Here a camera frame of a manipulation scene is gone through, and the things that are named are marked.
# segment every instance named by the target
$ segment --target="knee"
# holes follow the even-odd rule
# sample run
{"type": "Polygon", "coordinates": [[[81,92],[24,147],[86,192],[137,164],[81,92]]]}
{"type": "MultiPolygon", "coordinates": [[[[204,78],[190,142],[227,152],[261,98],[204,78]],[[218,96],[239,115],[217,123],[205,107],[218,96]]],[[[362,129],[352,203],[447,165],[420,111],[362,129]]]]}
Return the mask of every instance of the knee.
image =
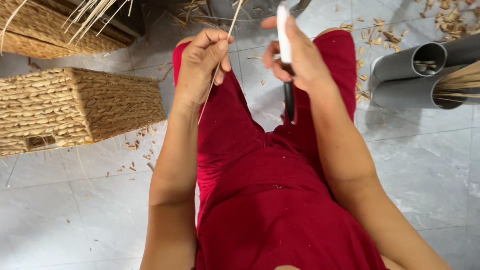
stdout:
{"type": "Polygon", "coordinates": [[[185,42],[192,41],[192,40],[194,40],[194,39],[195,39],[195,37],[186,37],[186,38],[180,40],[180,42],[178,42],[175,47],[178,47],[178,45],[180,45],[180,44],[182,44],[182,43],[185,43],[185,42]]]}
{"type": "Polygon", "coordinates": [[[318,34],[318,35],[317,35],[315,38],[317,38],[317,37],[319,37],[319,36],[321,36],[321,35],[324,35],[324,34],[326,34],[326,33],[328,33],[328,32],[332,32],[332,31],[336,31],[336,30],[343,30],[343,31],[346,31],[346,30],[345,30],[345,29],[343,29],[343,28],[339,28],[339,27],[332,27],[332,28],[328,28],[328,29],[324,30],[323,32],[319,33],[319,34],[318,34]]]}

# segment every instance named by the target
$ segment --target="hand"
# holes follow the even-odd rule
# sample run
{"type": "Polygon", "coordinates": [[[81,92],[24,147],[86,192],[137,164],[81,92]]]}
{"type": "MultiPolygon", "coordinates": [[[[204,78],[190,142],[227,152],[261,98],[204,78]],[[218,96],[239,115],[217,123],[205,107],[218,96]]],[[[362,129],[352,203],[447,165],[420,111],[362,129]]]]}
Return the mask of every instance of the hand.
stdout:
{"type": "MultiPolygon", "coordinates": [[[[318,85],[325,83],[334,84],[333,78],[325,65],[317,47],[305,36],[295,24],[295,19],[289,17],[285,25],[287,37],[292,46],[292,69],[295,76],[292,77],[282,69],[281,61],[273,61],[274,54],[280,53],[278,41],[273,41],[264,53],[265,68],[271,68],[275,77],[284,82],[293,83],[300,89],[311,93],[318,85]]],[[[276,17],[270,17],[262,21],[263,28],[276,28],[276,17]]]]}
{"type": "Polygon", "coordinates": [[[214,78],[215,85],[223,83],[225,73],[230,71],[228,33],[217,29],[204,29],[183,50],[181,67],[175,95],[188,105],[200,106],[207,98],[218,62],[221,62],[214,78]]]}

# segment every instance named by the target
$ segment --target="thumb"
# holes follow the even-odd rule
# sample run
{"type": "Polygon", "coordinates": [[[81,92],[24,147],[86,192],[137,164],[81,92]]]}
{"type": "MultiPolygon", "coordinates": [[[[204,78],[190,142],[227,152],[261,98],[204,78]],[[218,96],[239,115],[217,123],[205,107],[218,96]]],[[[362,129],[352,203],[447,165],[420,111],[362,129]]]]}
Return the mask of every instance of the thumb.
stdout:
{"type": "Polygon", "coordinates": [[[295,19],[292,16],[287,18],[285,23],[285,33],[287,34],[288,40],[292,47],[299,45],[304,42],[304,39],[308,39],[305,34],[303,34],[295,23],[295,19]]]}
{"type": "Polygon", "coordinates": [[[212,70],[214,69],[220,60],[225,56],[228,50],[228,42],[226,40],[220,40],[217,42],[208,52],[205,58],[202,60],[204,68],[212,70]]]}

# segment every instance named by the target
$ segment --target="black knife handle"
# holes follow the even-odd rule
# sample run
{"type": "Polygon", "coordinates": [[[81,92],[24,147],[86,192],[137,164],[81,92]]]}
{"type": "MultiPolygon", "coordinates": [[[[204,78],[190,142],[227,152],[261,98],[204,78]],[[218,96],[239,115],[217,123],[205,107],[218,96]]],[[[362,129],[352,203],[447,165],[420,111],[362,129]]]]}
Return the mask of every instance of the black knife handle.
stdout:
{"type": "Polygon", "coordinates": [[[293,98],[292,82],[286,82],[283,84],[283,90],[285,93],[285,109],[287,109],[288,120],[292,125],[295,125],[295,100],[293,98]]]}

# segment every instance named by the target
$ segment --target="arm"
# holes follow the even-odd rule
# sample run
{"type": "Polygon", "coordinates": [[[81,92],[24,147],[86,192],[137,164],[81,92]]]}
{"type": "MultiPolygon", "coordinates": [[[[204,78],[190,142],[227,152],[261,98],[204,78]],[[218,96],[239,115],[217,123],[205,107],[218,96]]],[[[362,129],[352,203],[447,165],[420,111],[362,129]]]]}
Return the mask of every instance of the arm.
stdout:
{"type": "Polygon", "coordinates": [[[150,183],[141,270],[190,270],[195,266],[198,111],[218,62],[222,69],[216,83],[222,83],[225,71],[231,69],[226,39],[224,31],[206,29],[182,53],[167,134],[150,183]]]}
{"type": "MultiPolygon", "coordinates": [[[[275,26],[275,19],[262,22],[275,26]]],[[[310,96],[318,150],[326,180],[338,204],[368,232],[386,266],[391,269],[446,270],[449,266],[410,225],[380,184],[370,152],[350,120],[338,87],[317,48],[287,20],[286,33],[292,44],[292,78],[272,62],[278,51],[275,43],[265,52],[267,68],[282,81],[295,85],[310,96]]]]}

